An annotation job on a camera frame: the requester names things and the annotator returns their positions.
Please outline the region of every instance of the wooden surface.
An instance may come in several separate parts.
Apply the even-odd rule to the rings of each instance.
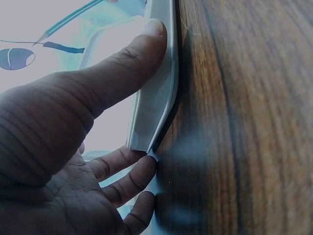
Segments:
[[[167,234],[313,233],[313,0],[178,0]]]

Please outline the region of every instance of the palm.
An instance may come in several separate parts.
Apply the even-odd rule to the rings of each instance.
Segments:
[[[108,164],[114,160],[126,166],[136,161],[138,155],[131,154],[129,157],[129,161],[123,162],[115,152],[102,159]],[[114,184],[100,188],[99,179],[95,175],[100,173],[95,172],[96,166],[100,165],[99,159],[91,164],[85,163],[77,152],[44,187],[14,187],[2,192],[14,195],[17,201],[15,204],[4,203],[4,206],[11,211],[12,216],[18,216],[18,223],[23,226],[23,234],[132,234],[134,228],[129,228],[127,223],[124,224],[116,207],[125,203],[125,200],[129,200],[141,189],[138,188],[131,195],[125,195],[125,192],[120,193],[118,186]],[[123,179],[115,184],[123,186],[125,182]],[[142,196],[151,199],[147,192]],[[148,223],[134,214],[131,216],[129,219],[137,220],[142,228]]]

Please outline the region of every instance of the blue line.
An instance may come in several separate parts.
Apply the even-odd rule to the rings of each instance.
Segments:
[[[74,20],[76,17],[80,16],[81,14],[83,14],[84,12],[86,12],[87,10],[89,10],[90,8],[96,6],[97,4],[99,4],[100,2],[102,2],[103,0],[93,0],[89,3],[87,3],[86,5],[84,5],[83,7],[79,8],[78,10],[74,11],[73,13],[71,13],[70,15],[66,16],[64,19],[62,19],[61,21],[57,22],[54,26],[52,26],[50,29],[48,29],[45,34],[49,36],[51,36],[52,34],[54,34],[57,30],[59,30],[60,28],[62,28],[64,25],[66,25],[67,23],[69,23],[70,21]]]

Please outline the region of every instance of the knuckle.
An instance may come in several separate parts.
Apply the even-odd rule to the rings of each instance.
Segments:
[[[109,61],[122,66],[129,73],[135,76],[146,76],[145,54],[141,48],[135,46],[128,46],[121,49],[117,54],[108,58]]]

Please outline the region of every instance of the white device corner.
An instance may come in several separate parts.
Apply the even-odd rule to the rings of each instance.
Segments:
[[[168,35],[164,60],[134,98],[132,121],[127,146],[150,152],[174,105],[179,79],[175,0],[148,0],[145,19],[161,20]]]

